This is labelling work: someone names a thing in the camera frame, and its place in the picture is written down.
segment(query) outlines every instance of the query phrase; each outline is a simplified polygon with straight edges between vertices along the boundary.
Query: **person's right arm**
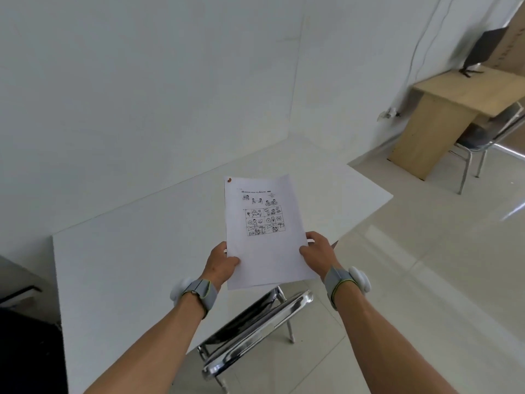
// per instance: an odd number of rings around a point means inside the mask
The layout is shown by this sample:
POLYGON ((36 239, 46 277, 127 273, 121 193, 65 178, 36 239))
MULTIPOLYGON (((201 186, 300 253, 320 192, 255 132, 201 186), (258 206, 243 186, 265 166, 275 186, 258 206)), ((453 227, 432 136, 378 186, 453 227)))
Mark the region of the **person's right arm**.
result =
MULTIPOLYGON (((333 265, 342 268, 328 240, 307 232, 315 243, 299 252, 308 266, 324 280, 333 265)), ((456 393, 452 386, 416 351, 361 294, 353 282, 339 285, 334 296, 355 357, 370 392, 456 393)))

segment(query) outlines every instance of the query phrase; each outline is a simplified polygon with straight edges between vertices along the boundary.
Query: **hand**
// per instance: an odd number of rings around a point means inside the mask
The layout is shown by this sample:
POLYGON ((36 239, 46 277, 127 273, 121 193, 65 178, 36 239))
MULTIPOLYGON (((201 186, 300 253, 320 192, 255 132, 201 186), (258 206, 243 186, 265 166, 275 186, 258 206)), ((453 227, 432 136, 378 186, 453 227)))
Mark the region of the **hand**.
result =
POLYGON ((335 268, 343 268, 337 261, 332 246, 321 234, 315 231, 306 232, 306 238, 313 239, 308 246, 301 246, 299 253, 304 257, 306 264, 325 281, 325 276, 333 265, 335 268))
POLYGON ((235 271, 235 267, 240 263, 238 257, 226 257, 226 242, 220 242, 209 254, 208 261, 204 267, 200 278, 210 281, 217 291, 235 271))

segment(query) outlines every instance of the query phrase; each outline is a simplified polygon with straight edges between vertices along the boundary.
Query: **desk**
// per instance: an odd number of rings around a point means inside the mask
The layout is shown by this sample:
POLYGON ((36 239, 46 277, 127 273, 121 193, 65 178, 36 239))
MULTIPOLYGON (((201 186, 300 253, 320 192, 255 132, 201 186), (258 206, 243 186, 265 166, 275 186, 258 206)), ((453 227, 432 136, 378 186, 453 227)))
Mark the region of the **desk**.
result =
MULTIPOLYGON (((274 146, 53 236, 69 391, 83 392, 172 307, 175 282, 197 278, 226 238, 225 175, 289 173, 307 231, 337 241, 392 196, 306 139, 274 146)), ((219 292, 193 349, 270 287, 219 292)))
POLYGON ((525 77, 480 68, 467 78, 449 71, 414 85, 423 98, 389 160, 425 179, 477 116, 495 117, 525 97, 525 77))

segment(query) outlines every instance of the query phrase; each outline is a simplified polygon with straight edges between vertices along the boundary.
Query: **computer monitor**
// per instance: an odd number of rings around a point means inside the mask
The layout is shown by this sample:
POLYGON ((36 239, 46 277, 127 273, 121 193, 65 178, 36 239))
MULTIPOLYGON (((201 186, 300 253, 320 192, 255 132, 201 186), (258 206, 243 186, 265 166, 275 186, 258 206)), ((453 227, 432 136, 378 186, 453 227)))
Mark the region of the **computer monitor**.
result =
POLYGON ((470 77, 467 73, 482 73, 476 70, 469 70, 469 67, 487 61, 505 35, 507 29, 508 27, 484 32, 478 41, 476 41, 476 44, 474 44, 460 72, 467 77, 470 77))

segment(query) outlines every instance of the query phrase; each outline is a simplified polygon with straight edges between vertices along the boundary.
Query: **chair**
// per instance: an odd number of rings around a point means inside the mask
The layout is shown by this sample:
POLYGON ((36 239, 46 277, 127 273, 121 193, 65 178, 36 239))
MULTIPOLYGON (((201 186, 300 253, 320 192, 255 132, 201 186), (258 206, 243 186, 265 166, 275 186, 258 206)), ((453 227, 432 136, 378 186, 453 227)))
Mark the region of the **chair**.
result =
POLYGON ((289 300, 286 300, 279 286, 266 293, 212 337, 197 346, 197 351, 205 363, 202 370, 204 379, 215 379, 223 392, 228 393, 226 383, 219 375, 284 322, 288 325, 290 342, 295 343, 289 319, 312 301, 311 291, 297 293, 289 300), (276 299, 280 304, 272 308, 276 299), (219 347, 210 354, 208 346, 213 345, 219 347))
POLYGON ((456 147, 467 152, 467 156, 460 155, 459 153, 450 150, 449 152, 463 159, 465 169, 463 171, 463 178, 459 187, 458 194, 463 193, 463 187, 467 180, 468 169, 472 162, 472 155, 474 153, 482 152, 482 158, 479 161, 478 171, 476 177, 482 173, 482 168, 487 159, 488 149, 504 139, 510 133, 514 132, 517 128, 521 127, 525 122, 525 114, 520 116, 523 111, 523 107, 519 102, 514 103, 510 107, 506 108, 503 112, 497 115, 495 118, 489 120, 486 126, 481 126, 475 123, 471 123, 463 134, 457 139, 454 144, 456 147))

